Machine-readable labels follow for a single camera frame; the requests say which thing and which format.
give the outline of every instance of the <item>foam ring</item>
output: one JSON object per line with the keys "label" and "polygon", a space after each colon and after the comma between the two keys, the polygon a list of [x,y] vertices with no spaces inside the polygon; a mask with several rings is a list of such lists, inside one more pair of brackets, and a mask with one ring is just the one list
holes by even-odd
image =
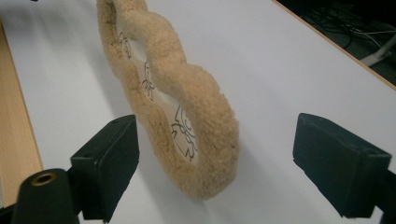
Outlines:
{"label": "foam ring", "polygon": [[[145,1],[98,0],[97,10],[108,63],[146,129],[162,168],[193,199],[216,196],[233,182],[239,156],[238,122],[216,80],[203,68],[187,63],[171,24],[149,12]],[[155,86],[177,99],[189,117],[199,148],[195,164],[177,154],[163,110],[144,93],[136,66],[123,58],[117,17],[128,38],[143,42]]]}

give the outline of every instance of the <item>white surface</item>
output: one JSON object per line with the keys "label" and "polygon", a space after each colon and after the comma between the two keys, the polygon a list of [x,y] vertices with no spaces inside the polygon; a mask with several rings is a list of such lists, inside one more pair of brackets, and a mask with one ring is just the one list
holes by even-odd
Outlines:
{"label": "white surface", "polygon": [[[340,218],[291,152],[305,112],[396,155],[394,90],[270,0],[148,0],[148,7],[173,24],[189,62],[209,71],[229,99],[240,121],[238,177],[213,200],[188,199],[139,126],[140,164],[111,223],[378,223],[377,209],[372,219]],[[95,10],[92,0],[0,4],[45,168],[68,168],[107,122],[131,113],[106,64]]]}

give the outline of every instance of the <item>black drawing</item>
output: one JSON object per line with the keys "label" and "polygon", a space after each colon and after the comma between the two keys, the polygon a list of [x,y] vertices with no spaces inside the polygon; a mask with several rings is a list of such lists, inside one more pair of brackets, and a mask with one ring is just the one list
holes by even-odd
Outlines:
{"label": "black drawing", "polygon": [[174,141],[177,148],[183,153],[185,157],[188,157],[190,161],[195,157],[195,152],[198,153],[198,148],[195,145],[195,135],[193,133],[191,123],[187,118],[181,105],[178,106],[177,112],[175,114],[175,123],[171,125],[172,135],[175,139],[178,134],[183,134],[186,142],[188,143],[187,148],[182,148],[177,141]]}
{"label": "black drawing", "polygon": [[154,95],[152,91],[155,89],[154,83],[151,80],[151,73],[149,71],[149,63],[145,63],[145,79],[142,82],[143,89],[145,90],[148,98],[153,101]]}
{"label": "black drawing", "polygon": [[130,59],[132,57],[132,55],[131,55],[131,47],[129,46],[128,38],[124,35],[123,32],[120,33],[119,44],[120,44],[122,50],[125,52],[125,54],[128,57],[128,59]]}

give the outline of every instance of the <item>clamp jaw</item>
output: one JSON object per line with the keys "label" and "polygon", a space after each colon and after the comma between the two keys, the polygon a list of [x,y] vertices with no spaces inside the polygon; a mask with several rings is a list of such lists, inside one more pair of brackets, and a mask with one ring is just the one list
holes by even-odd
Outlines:
{"label": "clamp jaw", "polygon": [[26,178],[16,204],[0,211],[1,223],[76,224],[80,211],[85,219],[109,222],[139,163],[134,115],[109,122],[71,163],[68,171]]}
{"label": "clamp jaw", "polygon": [[300,114],[293,158],[341,217],[370,217],[377,206],[381,223],[396,223],[388,152],[325,118]]}

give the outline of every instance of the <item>beige foam ring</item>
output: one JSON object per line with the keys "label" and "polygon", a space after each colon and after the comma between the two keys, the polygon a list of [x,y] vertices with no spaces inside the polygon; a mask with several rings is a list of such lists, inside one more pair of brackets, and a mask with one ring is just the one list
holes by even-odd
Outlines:
{"label": "beige foam ring", "polygon": [[[193,199],[214,197],[234,180],[239,156],[238,122],[216,80],[187,63],[171,24],[149,12],[145,1],[98,0],[97,10],[107,60],[162,168]],[[145,94],[136,65],[122,56],[117,18],[129,39],[143,43],[155,87],[175,98],[190,119],[199,148],[196,163],[177,153],[163,109]]]}

